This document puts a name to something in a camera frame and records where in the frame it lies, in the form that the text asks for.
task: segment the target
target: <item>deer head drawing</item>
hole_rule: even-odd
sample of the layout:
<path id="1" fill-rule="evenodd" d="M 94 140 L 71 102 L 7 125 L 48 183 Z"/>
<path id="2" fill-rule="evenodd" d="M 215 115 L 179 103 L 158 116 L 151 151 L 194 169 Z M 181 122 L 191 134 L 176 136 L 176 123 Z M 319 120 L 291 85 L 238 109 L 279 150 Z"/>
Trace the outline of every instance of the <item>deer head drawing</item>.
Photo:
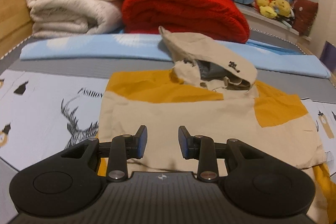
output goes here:
<path id="1" fill-rule="evenodd" d="M 69 121 L 67 124 L 68 131 L 71 134 L 71 138 L 67 143 L 66 148 L 69 148 L 77 143 L 80 143 L 83 140 L 86 140 L 87 138 L 94 137 L 98 132 L 98 121 L 94 124 L 91 123 L 91 125 L 84 130 L 79 129 L 78 127 L 78 119 L 75 116 L 75 112 L 77 111 L 78 107 L 76 107 L 74 110 L 70 112 L 69 103 L 73 100 L 75 100 L 77 97 L 72 98 L 69 100 L 65 105 L 64 99 L 61 103 L 61 113 L 63 116 Z"/>

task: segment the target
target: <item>metal screw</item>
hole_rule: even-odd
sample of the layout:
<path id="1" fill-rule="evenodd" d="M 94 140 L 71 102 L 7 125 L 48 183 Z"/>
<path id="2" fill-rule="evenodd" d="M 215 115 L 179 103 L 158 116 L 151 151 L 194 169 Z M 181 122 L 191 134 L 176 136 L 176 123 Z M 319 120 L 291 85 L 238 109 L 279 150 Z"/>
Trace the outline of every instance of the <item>metal screw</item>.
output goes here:
<path id="1" fill-rule="evenodd" d="M 217 178 L 217 174 L 212 171 L 204 171 L 200 174 L 202 179 L 212 180 Z"/>
<path id="2" fill-rule="evenodd" d="M 125 176 L 125 173 L 121 170 L 113 170 L 109 172 L 109 177 L 111 179 L 121 179 Z"/>

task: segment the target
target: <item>mattress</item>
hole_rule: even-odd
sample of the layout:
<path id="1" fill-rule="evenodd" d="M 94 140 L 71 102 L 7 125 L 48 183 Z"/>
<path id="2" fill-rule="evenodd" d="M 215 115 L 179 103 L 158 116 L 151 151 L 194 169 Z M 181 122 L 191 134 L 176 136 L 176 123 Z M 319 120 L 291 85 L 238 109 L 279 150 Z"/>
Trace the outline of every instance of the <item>mattress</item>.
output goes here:
<path id="1" fill-rule="evenodd" d="M 251 39 L 265 42 L 274 46 L 284 47 L 300 52 L 296 45 L 281 38 L 260 32 L 251 31 Z M 108 79 L 117 71 L 170 69 L 172 62 L 161 62 L 137 59 L 94 59 L 78 58 L 63 60 L 19 60 L 24 45 L 37 39 L 28 38 L 14 48 L 0 60 L 0 74 L 9 69 L 12 71 L 25 71 L 49 75 L 80 76 Z M 298 94 L 300 98 L 310 98 L 313 101 L 336 104 L 336 88 L 328 79 L 320 79 L 301 75 L 258 70 L 258 80 L 265 82 L 288 94 Z M 8 186 L 17 170 L 0 158 L 0 193 L 5 198 L 0 199 L 0 224 L 6 223 L 16 215 L 15 208 L 8 195 Z"/>

